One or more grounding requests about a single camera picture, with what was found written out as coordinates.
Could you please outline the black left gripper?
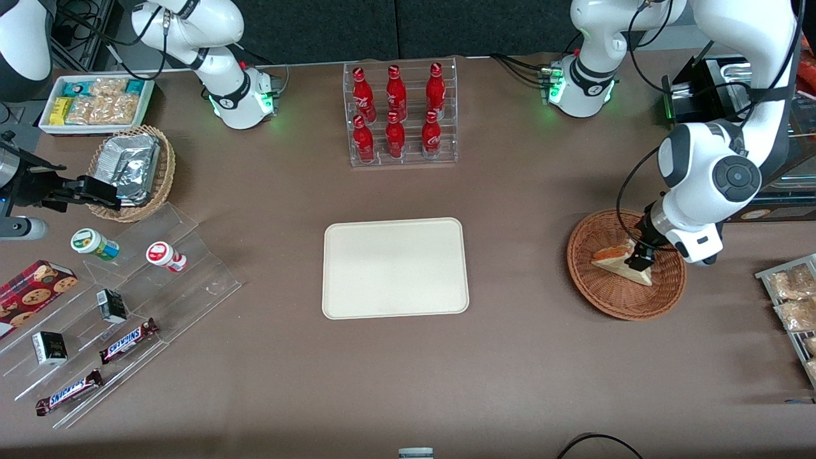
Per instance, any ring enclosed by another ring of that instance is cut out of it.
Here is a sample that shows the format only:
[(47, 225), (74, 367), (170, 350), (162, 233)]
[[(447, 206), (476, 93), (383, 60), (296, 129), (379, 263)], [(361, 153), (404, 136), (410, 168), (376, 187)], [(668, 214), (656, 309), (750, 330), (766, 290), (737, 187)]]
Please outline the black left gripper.
[(637, 272), (643, 272), (655, 264), (655, 253), (676, 252), (676, 247), (661, 230), (664, 229), (664, 215), (660, 203), (651, 203), (644, 208), (640, 220), (640, 247), (635, 247), (627, 259), (627, 266)]

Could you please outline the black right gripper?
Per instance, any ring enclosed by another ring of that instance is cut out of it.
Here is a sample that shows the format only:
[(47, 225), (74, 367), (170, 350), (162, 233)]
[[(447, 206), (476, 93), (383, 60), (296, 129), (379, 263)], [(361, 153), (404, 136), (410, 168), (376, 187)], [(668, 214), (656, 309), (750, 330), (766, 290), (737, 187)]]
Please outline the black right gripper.
[(2, 212), (17, 207), (43, 207), (66, 212), (70, 204), (120, 210), (117, 188), (90, 175), (63, 179), (54, 165), (17, 147), (2, 148)]

